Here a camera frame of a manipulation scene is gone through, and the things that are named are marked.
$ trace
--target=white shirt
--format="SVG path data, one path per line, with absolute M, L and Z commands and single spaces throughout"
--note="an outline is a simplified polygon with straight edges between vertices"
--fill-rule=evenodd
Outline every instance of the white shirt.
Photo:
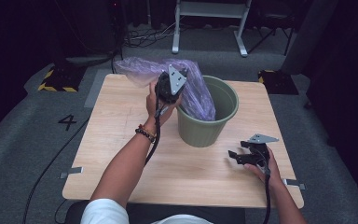
M 89 203 L 84 210 L 81 224 L 109 223 L 127 224 L 127 211 L 111 199 L 98 199 Z M 152 224 L 212 224 L 211 222 L 191 215 L 175 215 Z

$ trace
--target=wooden table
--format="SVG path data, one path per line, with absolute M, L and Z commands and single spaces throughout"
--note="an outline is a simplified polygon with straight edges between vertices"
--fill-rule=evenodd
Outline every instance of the wooden table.
M 228 150 L 241 152 L 240 141 L 255 133 L 280 139 L 268 146 L 274 152 L 282 178 L 296 179 L 264 85 L 227 83 L 239 95 L 240 106 L 216 142 L 210 147 L 186 144 L 179 136 L 174 110 L 161 128 L 158 148 L 130 202 L 266 207 L 263 183 L 227 153 Z M 64 198 L 90 198 L 107 164 L 133 137 L 137 126 L 145 122 L 147 94 L 148 88 L 135 87 L 123 75 L 106 76 L 73 163 L 73 167 L 83 167 L 83 173 L 68 176 L 62 192 Z M 297 206 L 302 207 L 299 187 L 287 188 Z

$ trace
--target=hand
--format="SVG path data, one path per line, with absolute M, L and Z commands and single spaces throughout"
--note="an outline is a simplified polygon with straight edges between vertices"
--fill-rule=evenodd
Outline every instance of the hand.
M 277 188 L 280 185 L 283 185 L 283 182 L 281 180 L 281 174 L 278 169 L 277 162 L 275 161 L 274 154 L 272 153 L 272 150 L 267 147 L 269 152 L 269 161 L 268 161 L 268 168 L 271 171 L 271 176 L 269 179 L 269 186 L 272 188 Z M 252 164 L 245 164 L 244 167 L 250 171 L 252 171 L 255 175 L 257 175 L 263 182 L 266 180 L 266 176 L 263 174 L 263 172 L 260 171 L 260 169 L 257 166 L 254 166 Z
M 153 123 L 153 125 L 155 124 L 156 101 L 157 101 L 157 97 L 156 97 L 156 93 L 155 93 L 156 84 L 157 84 L 156 81 L 150 83 L 149 95 L 147 95 L 147 97 L 146 97 L 146 109 L 147 109 L 147 113 L 149 114 L 149 118 L 147 119 L 145 126 L 149 126 L 148 128 L 150 128 L 149 129 L 150 131 L 156 129 L 155 127 L 150 127 L 151 122 Z M 179 99 L 176 101 L 176 103 L 174 105 L 165 105 L 164 106 L 164 107 L 167 106 L 168 109 L 164 112 L 163 115 L 161 115 L 159 117 L 159 122 L 160 122 L 161 126 L 165 123 L 165 121 L 167 121 L 170 118 L 173 110 L 181 103 L 181 101 L 182 101 L 182 95 L 179 96 Z

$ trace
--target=metal bracket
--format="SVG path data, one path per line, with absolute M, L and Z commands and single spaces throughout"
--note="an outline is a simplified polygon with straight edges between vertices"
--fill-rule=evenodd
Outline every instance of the metal bracket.
M 278 142 L 279 139 L 275 137 L 269 137 L 264 134 L 257 133 L 253 135 L 249 140 L 248 143 L 255 143 L 255 144 L 263 144 L 268 142 Z
M 171 64 L 168 67 L 168 72 L 170 74 L 171 95 L 176 95 L 183 85 L 185 85 L 186 77 L 176 70 Z
M 307 187 L 305 186 L 305 184 L 300 184 L 300 183 L 298 183 L 297 180 L 282 179 L 282 181 L 283 181 L 283 184 L 284 184 L 284 185 L 288 185 L 288 186 L 298 186 L 301 190 L 307 189 Z
M 68 175 L 71 175 L 71 174 L 81 174 L 83 173 L 83 167 L 73 167 L 73 168 L 70 168 L 68 170 L 68 172 L 62 172 L 60 173 L 60 176 L 59 176 L 59 179 L 65 179 L 66 177 L 68 177 Z

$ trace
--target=sleeve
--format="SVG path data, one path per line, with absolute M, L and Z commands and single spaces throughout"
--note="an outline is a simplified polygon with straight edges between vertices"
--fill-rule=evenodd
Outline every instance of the sleeve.
M 111 199 L 98 199 L 86 206 L 81 218 L 81 224 L 91 223 L 117 223 L 127 224 L 129 216 L 127 211 Z

